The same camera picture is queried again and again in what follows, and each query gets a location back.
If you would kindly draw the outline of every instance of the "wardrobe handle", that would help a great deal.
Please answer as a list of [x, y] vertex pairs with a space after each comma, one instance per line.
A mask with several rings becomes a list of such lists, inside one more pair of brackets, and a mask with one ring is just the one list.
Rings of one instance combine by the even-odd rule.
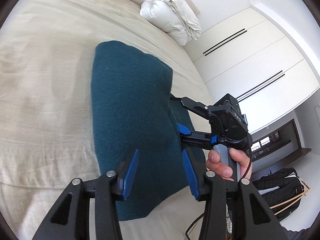
[[237, 97], [238, 102], [241, 102], [241, 101], [245, 100], [246, 98], [254, 95], [255, 93], [259, 92], [261, 89], [264, 89], [264, 88], [267, 87], [268, 85], [270, 85], [270, 84], [272, 84], [273, 82], [277, 81], [279, 78], [282, 78], [284, 75], [285, 75], [285, 73], [283, 73], [281, 76], [277, 77], [276, 79], [271, 80], [271, 82], [265, 84], [264, 86], [262, 86], [262, 87], [260, 87], [259, 89], [253, 91], [252, 93], [249, 93], [247, 96], [245, 96], [245, 97], [243, 97], [243, 98], [241, 98], [241, 99], [238, 99], [238, 98], [240, 98], [240, 97]]
[[205, 52], [203, 52], [203, 54], [205, 56], [207, 56], [208, 54], [210, 54], [211, 52], [215, 51], [216, 49], [220, 48], [222, 45], [228, 43], [229, 41], [232, 41], [233, 39], [235, 39], [236, 37], [240, 36], [241, 34], [246, 33], [247, 30], [246, 29], [242, 29], [239, 30], [238, 32], [232, 34], [231, 36], [229, 36], [228, 38], [224, 39], [223, 41], [220, 41], [219, 43], [217, 43], [216, 45], [212, 46], [211, 48], [207, 49]]

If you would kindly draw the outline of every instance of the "person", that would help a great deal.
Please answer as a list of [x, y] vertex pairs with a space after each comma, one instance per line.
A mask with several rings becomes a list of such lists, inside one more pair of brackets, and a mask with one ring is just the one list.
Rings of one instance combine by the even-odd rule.
[[[240, 150], [236, 150], [230, 148], [229, 154], [231, 158], [240, 164], [240, 174], [243, 176], [245, 171], [247, 170], [250, 162], [250, 158]], [[219, 174], [224, 179], [233, 180], [230, 177], [232, 176], [232, 169], [223, 163], [220, 162], [220, 154], [215, 150], [211, 150], [208, 154], [208, 160], [206, 162], [206, 166], [209, 170], [214, 171], [216, 174]], [[252, 174], [252, 165], [247, 175], [245, 176], [247, 179], [250, 179]], [[299, 232], [296, 231], [288, 231], [286, 228], [282, 227], [284, 232], [286, 233], [289, 240], [303, 240], [308, 234], [309, 228], [302, 229]]]

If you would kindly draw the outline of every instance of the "dark green blanket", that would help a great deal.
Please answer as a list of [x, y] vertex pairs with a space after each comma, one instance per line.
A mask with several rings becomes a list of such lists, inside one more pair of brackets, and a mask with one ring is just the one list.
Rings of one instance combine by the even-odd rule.
[[193, 127], [179, 102], [169, 104], [171, 84], [172, 69], [150, 54], [119, 41], [96, 48], [91, 94], [101, 173], [114, 169], [130, 149], [140, 151], [131, 195], [116, 203], [120, 220], [147, 216], [188, 185], [176, 120]]

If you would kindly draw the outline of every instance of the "metal screw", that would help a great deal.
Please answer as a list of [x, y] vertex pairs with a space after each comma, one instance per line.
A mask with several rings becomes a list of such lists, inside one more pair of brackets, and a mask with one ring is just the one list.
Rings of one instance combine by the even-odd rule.
[[216, 175], [213, 171], [207, 171], [205, 174], [210, 178], [213, 178]]
[[243, 185], [249, 185], [250, 181], [247, 178], [241, 179]]
[[115, 174], [116, 174], [115, 171], [107, 171], [107, 176], [108, 176], [109, 178], [115, 176]]
[[73, 180], [72, 180], [72, 185], [77, 186], [77, 185], [80, 184], [80, 182], [81, 182], [80, 179], [73, 179]]

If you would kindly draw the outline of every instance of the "gray handle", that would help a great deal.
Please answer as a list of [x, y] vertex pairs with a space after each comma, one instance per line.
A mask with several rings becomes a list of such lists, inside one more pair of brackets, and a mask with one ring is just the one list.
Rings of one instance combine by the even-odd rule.
[[231, 178], [234, 181], [239, 181], [241, 179], [240, 164], [235, 162], [231, 158], [229, 154], [230, 148], [228, 148], [227, 146], [224, 146], [223, 144], [217, 144], [213, 147], [213, 149], [220, 154], [221, 156], [220, 162], [222, 162], [225, 165], [228, 165], [233, 170]]

